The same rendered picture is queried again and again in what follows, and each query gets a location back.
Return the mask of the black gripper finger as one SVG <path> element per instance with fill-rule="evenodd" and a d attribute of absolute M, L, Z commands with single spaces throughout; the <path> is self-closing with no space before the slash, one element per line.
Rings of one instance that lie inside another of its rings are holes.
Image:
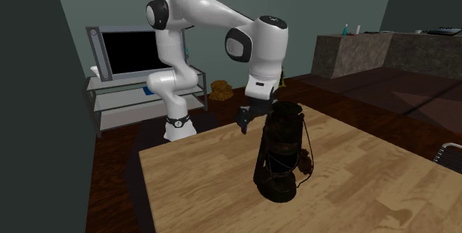
<path fill-rule="evenodd" d="M 250 106 L 239 107 L 235 116 L 235 122 L 241 128 L 241 133 L 246 135 L 249 122 L 253 119 Z"/>

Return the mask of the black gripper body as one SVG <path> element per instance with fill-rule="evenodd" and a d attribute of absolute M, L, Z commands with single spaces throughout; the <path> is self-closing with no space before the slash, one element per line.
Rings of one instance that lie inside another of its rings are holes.
<path fill-rule="evenodd" d="M 268 100 L 248 97 L 250 119 L 266 115 L 272 110 L 272 104 L 277 101 L 275 95 L 271 95 Z"/>

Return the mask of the yellow-brown lumpy object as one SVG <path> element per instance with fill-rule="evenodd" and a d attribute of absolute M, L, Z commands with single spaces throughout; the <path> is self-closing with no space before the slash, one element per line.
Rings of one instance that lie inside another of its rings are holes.
<path fill-rule="evenodd" d="M 232 87 L 225 80 L 217 80 L 211 83 L 211 93 L 209 99 L 225 101 L 233 97 Z"/>

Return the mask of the black rusty lantern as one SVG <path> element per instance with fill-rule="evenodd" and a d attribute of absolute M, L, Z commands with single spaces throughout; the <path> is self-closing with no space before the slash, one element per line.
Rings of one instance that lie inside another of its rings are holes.
<path fill-rule="evenodd" d="M 288 101 L 277 101 L 272 105 L 265 120 L 253 175 L 254 184 L 267 200 L 287 203 L 296 196 L 300 183 L 296 181 L 294 171 L 299 170 L 303 136 L 307 134 L 300 105 Z M 312 160 L 313 172 L 312 149 L 306 150 Z"/>

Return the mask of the small brown object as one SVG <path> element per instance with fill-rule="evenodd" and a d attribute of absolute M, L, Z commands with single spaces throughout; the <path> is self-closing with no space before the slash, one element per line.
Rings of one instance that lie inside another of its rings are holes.
<path fill-rule="evenodd" d="M 309 152 L 304 148 L 300 151 L 298 169 L 304 175 L 312 174 L 312 160 L 309 156 Z"/>

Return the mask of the brown stone counter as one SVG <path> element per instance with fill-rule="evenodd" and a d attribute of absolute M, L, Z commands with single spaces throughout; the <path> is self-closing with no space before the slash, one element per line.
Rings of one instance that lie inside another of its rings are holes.
<path fill-rule="evenodd" d="M 361 33 L 317 37 L 311 73 L 339 78 L 388 67 L 462 80 L 462 35 Z"/>

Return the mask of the grey glass television stand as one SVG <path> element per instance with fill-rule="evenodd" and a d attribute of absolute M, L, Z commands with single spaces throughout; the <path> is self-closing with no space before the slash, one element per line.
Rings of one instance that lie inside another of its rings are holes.
<path fill-rule="evenodd" d="M 99 138 L 103 131 L 167 114 L 158 95 L 145 93 L 146 81 L 146 76 L 105 82 L 96 76 L 87 79 L 87 103 Z"/>

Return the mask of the grey framed television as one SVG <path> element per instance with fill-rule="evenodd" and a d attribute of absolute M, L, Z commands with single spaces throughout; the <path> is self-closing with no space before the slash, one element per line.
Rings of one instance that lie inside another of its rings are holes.
<path fill-rule="evenodd" d="M 156 30 L 150 25 L 87 27 L 101 81 L 147 76 L 190 68 L 183 30 Z"/>

